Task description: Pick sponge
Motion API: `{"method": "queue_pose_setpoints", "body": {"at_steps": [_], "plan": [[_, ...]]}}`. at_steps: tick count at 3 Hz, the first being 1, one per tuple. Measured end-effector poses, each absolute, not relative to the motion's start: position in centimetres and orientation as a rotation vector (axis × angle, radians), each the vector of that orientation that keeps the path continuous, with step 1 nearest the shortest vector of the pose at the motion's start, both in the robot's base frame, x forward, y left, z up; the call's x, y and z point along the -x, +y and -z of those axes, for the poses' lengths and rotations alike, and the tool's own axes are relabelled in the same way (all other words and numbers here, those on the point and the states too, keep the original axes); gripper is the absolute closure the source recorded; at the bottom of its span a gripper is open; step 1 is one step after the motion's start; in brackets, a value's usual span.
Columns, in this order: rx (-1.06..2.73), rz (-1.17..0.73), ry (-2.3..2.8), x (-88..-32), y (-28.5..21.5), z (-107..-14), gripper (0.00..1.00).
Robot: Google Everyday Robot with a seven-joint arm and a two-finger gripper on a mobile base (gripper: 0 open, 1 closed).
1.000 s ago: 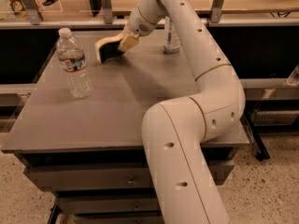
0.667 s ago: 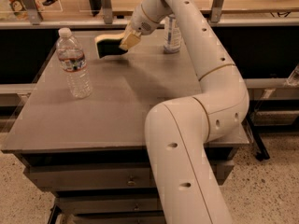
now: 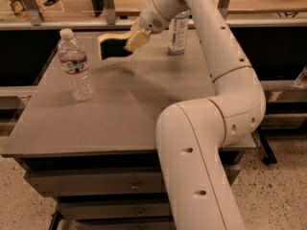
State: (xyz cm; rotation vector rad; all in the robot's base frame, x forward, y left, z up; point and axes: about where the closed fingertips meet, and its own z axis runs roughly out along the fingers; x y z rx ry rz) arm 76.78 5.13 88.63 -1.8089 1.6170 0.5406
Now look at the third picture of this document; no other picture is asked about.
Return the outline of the white rounded gripper body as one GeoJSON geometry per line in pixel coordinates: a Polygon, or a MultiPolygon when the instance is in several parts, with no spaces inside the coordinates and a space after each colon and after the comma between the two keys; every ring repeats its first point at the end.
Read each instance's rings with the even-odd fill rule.
{"type": "Polygon", "coordinates": [[[168,28],[170,20],[160,14],[154,5],[154,0],[148,0],[139,14],[139,23],[142,28],[152,34],[160,34],[168,28]]]}

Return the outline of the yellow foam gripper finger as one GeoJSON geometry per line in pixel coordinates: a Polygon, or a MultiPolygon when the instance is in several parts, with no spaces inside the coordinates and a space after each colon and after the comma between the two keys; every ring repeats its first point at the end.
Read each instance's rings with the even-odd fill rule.
{"type": "Polygon", "coordinates": [[[142,47],[150,40],[151,31],[145,29],[138,29],[136,31],[129,32],[128,41],[126,42],[125,49],[128,52],[142,47]]]}
{"type": "Polygon", "coordinates": [[[136,18],[132,26],[130,27],[130,35],[134,35],[135,33],[137,33],[139,28],[140,28],[139,18],[136,18]]]}

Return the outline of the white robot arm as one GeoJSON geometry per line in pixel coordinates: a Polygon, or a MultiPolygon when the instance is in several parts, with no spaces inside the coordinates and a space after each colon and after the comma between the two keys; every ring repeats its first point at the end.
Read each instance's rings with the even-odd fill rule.
{"type": "Polygon", "coordinates": [[[149,0],[130,29],[132,52],[180,12],[192,13],[215,94],[165,108],[156,145],[177,230],[245,230],[219,156],[250,135],[266,101],[248,58],[212,0],[149,0]]]}

